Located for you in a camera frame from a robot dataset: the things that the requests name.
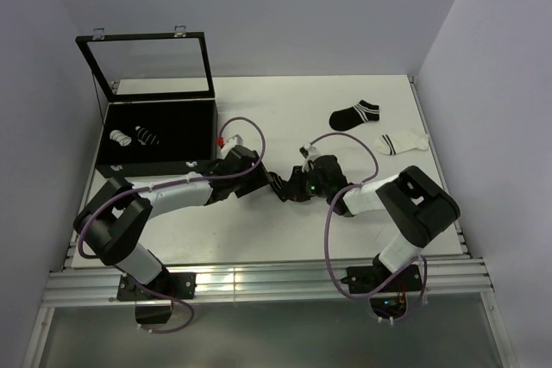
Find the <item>black sock with purple stripes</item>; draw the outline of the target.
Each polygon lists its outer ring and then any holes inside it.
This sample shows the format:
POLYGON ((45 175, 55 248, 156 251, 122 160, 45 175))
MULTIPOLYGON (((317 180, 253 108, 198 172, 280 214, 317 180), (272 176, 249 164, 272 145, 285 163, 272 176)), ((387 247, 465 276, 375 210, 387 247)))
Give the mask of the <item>black sock with purple stripes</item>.
POLYGON ((280 201, 285 201, 284 181, 276 172, 269 172, 270 186, 280 201))

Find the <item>black white-striped sock white toe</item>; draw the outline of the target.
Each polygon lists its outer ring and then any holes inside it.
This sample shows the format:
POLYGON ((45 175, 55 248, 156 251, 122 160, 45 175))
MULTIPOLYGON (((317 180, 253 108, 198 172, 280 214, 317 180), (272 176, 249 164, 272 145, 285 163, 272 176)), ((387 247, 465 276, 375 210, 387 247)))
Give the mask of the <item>black white-striped sock white toe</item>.
POLYGON ((136 126, 136 138, 143 146, 157 146, 160 144, 160 139, 157 134, 152 133, 149 129, 136 126))

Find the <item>white sock black thin stripes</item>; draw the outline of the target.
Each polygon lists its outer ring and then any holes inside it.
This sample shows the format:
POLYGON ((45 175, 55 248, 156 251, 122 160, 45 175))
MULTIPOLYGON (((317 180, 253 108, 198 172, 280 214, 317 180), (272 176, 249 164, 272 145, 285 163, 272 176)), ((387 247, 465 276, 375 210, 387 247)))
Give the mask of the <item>white sock black thin stripes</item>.
POLYGON ((112 130, 109 134, 109 138, 120 147, 127 147, 132 143, 132 138, 118 129, 112 130))

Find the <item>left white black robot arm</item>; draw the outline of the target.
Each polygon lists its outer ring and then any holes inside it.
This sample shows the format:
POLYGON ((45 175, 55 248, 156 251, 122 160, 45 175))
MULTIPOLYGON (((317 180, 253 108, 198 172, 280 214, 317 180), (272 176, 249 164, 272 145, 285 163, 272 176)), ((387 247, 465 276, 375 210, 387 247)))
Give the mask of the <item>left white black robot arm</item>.
POLYGON ((168 270, 139 243, 147 222, 175 210, 219 203, 232 194, 240 198, 270 182, 260 155, 242 145, 206 172, 151 184, 110 178, 73 222, 78 253, 119 269, 148 298, 167 295, 173 290, 168 270))

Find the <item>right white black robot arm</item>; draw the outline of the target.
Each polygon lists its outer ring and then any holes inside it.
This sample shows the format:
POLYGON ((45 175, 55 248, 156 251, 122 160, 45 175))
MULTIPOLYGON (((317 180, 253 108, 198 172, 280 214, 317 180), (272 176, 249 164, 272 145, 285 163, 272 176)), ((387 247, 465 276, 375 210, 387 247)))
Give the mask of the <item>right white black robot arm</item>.
POLYGON ((376 255, 367 277, 382 290, 394 289, 403 279, 402 267, 461 215, 456 201, 415 165, 380 181, 352 184, 336 156, 320 155, 294 166, 287 180, 274 172, 271 177, 282 202, 319 197, 329 205, 330 215, 354 217, 382 210, 391 217, 398 233, 376 255))

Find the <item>black display case base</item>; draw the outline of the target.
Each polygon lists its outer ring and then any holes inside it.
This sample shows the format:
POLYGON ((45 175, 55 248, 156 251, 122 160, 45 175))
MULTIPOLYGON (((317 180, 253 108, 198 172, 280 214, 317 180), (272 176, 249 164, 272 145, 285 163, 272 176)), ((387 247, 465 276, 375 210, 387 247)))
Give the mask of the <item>black display case base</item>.
POLYGON ((216 159, 218 111, 213 100, 112 104, 103 126, 95 168, 104 178, 149 177, 201 172, 216 159), (143 146, 135 127, 157 134, 160 144, 143 146), (112 130, 132 138, 120 147, 112 130))

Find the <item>black glass-panel case lid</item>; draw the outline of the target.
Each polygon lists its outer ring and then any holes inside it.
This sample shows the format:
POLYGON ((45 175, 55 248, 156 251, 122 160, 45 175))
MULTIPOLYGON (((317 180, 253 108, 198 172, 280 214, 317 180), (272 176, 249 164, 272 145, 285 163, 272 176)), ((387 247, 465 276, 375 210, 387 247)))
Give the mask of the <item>black glass-panel case lid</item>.
POLYGON ((178 25, 165 33, 107 34, 95 28, 75 42, 109 103, 215 98, 201 31, 178 25))

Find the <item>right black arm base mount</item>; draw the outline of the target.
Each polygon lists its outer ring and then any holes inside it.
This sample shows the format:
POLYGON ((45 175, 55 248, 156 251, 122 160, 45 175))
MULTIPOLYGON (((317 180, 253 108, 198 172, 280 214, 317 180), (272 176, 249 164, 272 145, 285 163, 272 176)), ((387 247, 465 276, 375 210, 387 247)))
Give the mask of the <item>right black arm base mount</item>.
POLYGON ((423 303, 427 273, 414 264, 386 281, 391 275, 383 265, 350 266, 340 282, 353 297, 373 292, 368 299, 373 315, 378 323, 392 325, 423 303))

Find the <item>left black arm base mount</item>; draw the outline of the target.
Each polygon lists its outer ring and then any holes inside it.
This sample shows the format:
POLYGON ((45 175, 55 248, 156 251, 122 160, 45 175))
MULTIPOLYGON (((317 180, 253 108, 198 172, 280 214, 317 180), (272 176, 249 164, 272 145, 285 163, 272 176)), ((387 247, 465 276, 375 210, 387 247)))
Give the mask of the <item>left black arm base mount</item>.
POLYGON ((164 270, 149 284, 140 284, 133 277, 122 275, 116 300, 135 304, 135 321, 140 328, 153 334, 169 334, 188 327, 193 321, 195 310, 187 300, 194 298, 195 289, 194 272, 164 270), (185 309, 184 321, 179 326, 168 327, 171 318, 181 309, 185 309))

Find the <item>aluminium front frame rail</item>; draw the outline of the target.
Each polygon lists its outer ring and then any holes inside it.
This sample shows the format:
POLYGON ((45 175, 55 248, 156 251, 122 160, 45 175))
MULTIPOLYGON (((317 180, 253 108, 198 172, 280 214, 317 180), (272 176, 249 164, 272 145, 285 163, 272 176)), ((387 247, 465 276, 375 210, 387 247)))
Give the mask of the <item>aluminium front frame rail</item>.
MULTIPOLYGON (((192 265, 188 270, 197 276, 193 301, 196 304, 333 299, 340 296, 329 281, 322 262, 192 265)), ((432 258, 428 277, 427 291, 431 295, 480 295, 497 346, 502 348, 506 344, 503 320, 483 259, 470 259, 466 255, 432 258)), ((39 366, 56 308, 115 305, 119 280, 119 271, 107 267, 67 268, 50 274, 23 366, 39 366)))

